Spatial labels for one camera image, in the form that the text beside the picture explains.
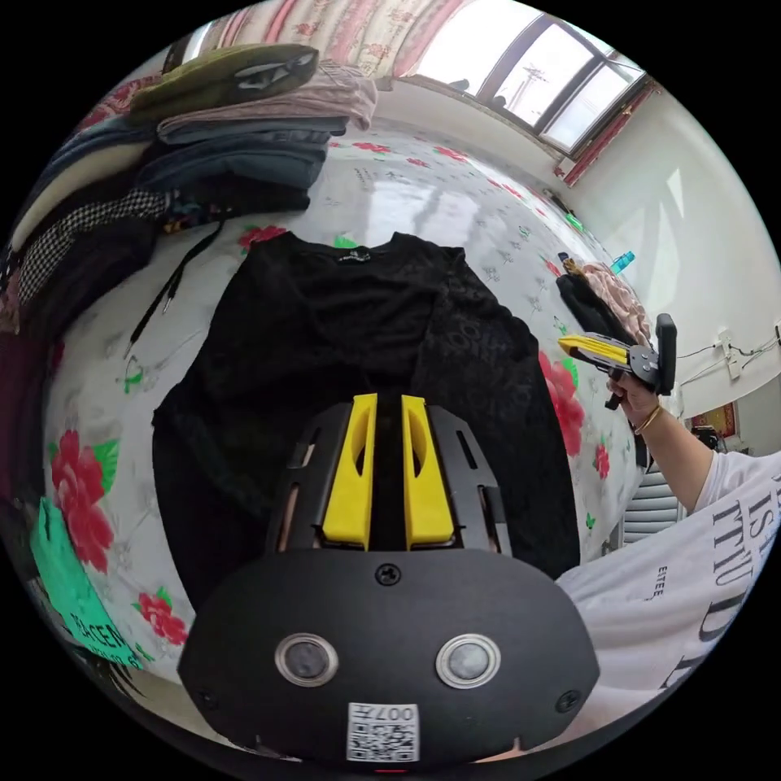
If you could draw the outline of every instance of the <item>blue bottle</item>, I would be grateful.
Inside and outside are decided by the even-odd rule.
[[[620,274],[633,260],[634,252],[625,252],[620,258],[616,258],[610,265],[610,270],[614,274]]]

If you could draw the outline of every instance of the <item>qr code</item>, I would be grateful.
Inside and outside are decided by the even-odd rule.
[[[347,719],[347,759],[358,762],[417,762],[416,705],[351,702]]]

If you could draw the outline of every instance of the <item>white wall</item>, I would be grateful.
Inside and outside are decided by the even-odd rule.
[[[678,325],[678,354],[731,329],[750,351],[781,321],[781,265],[759,212],[726,157],[668,94],[654,94],[586,171],[567,203],[611,254],[632,250],[625,271],[648,310]],[[685,381],[716,351],[680,360]],[[727,404],[781,373],[781,347],[731,381],[726,367],[683,386],[687,417]]]
[[[775,377],[761,388],[739,399],[738,437],[755,456],[781,451],[781,378]]]
[[[394,81],[391,92],[380,92],[374,115],[421,130],[445,133],[485,150],[510,166],[523,168],[547,186],[561,188],[561,182],[553,175],[561,155],[545,151],[487,109],[470,105],[468,98],[408,81]]]

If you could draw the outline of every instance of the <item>screw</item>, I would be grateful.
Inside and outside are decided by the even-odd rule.
[[[198,692],[198,699],[206,710],[217,710],[217,698],[205,690]]]
[[[564,692],[564,694],[556,700],[556,710],[559,713],[567,713],[572,710],[578,702],[580,702],[580,692],[570,689],[568,692]]]
[[[401,570],[395,564],[383,564],[374,577],[381,586],[395,586],[401,580]]]

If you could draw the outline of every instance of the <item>wall socket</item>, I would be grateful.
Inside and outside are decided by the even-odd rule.
[[[729,329],[719,331],[717,344],[724,351],[726,367],[730,373],[730,377],[733,380],[736,380],[740,376],[740,354],[731,346],[732,332]]]

